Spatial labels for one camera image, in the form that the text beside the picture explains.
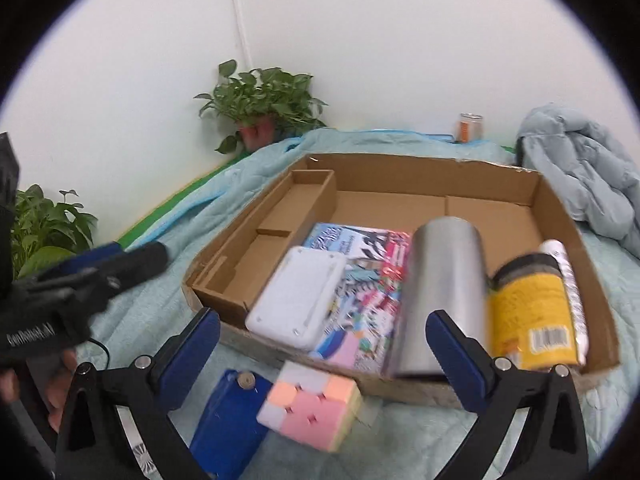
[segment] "blue gripper pad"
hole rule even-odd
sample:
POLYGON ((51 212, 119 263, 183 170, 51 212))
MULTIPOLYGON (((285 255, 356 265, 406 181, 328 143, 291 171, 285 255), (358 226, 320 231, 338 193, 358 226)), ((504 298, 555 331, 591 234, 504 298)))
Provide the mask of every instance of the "blue gripper pad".
POLYGON ((46 270, 40 279, 51 279, 59 276, 75 274, 76 272, 80 272, 82 269, 97 265, 99 262, 107 260, 121 252, 123 252, 122 247, 116 242, 104 244, 60 262, 55 267, 46 270))
POLYGON ((219 339, 218 314, 201 308, 180 335, 162 345, 150 372, 151 387, 161 410, 169 412, 182 406, 219 339))
POLYGON ((218 480, 236 480, 269 431, 255 417, 273 385, 254 373, 254 387, 245 390, 238 384, 238 375, 236 370, 225 371, 190 445, 200 467, 218 480))
POLYGON ((465 337, 442 310, 429 314, 425 332, 427 343, 458 396, 462 407, 468 412, 484 412, 487 406, 487 377, 467 352, 468 342, 473 342, 486 355, 480 344, 475 339, 465 337), (457 334, 450 330, 447 321, 453 324, 457 334))

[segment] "red flower pot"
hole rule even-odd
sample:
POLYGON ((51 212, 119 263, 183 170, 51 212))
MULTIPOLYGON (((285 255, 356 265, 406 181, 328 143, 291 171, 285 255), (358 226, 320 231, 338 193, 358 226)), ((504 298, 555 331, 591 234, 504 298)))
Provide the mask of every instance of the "red flower pot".
POLYGON ((275 129, 275 121, 273 117, 268 115, 259 117, 253 126, 242 126, 241 123, 238 123, 238 131, 240 131, 242 142, 244 142, 244 146, 249 153, 271 144, 275 129))

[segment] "potted plant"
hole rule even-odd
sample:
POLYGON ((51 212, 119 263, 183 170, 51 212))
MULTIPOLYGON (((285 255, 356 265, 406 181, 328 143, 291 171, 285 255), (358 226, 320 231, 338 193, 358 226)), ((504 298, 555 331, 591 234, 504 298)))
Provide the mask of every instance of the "potted plant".
POLYGON ((313 76, 293 75, 279 67, 254 68, 234 76, 237 68, 235 59, 221 63, 220 82, 213 92, 194 97, 207 101, 200 109, 200 117, 213 109, 238 127, 235 135, 220 143, 217 152, 230 153, 242 142, 253 153, 279 138, 300 136, 326 126, 318 119, 326 103, 309 93, 313 76))
POLYGON ((67 203, 75 190, 60 191, 62 202, 45 198, 37 184, 15 197, 15 221, 11 228, 11 253, 14 279, 50 267, 60 260, 89 250, 93 244, 91 229, 97 218, 78 211, 81 203, 67 203))

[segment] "pastel rubik's cube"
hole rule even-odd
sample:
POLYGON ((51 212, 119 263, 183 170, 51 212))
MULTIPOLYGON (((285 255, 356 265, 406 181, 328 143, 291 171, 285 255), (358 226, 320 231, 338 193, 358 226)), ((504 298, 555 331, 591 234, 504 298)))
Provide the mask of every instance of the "pastel rubik's cube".
POLYGON ((334 452, 361 402, 353 379, 287 361, 256 418, 301 444, 334 452))

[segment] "barcode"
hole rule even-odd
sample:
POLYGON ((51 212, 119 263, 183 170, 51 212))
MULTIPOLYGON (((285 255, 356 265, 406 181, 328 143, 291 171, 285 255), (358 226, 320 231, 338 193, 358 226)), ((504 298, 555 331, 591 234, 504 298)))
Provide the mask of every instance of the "barcode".
POLYGON ((540 354, 554 348, 571 348, 569 331, 565 326, 534 328, 529 330, 532 354, 540 354))

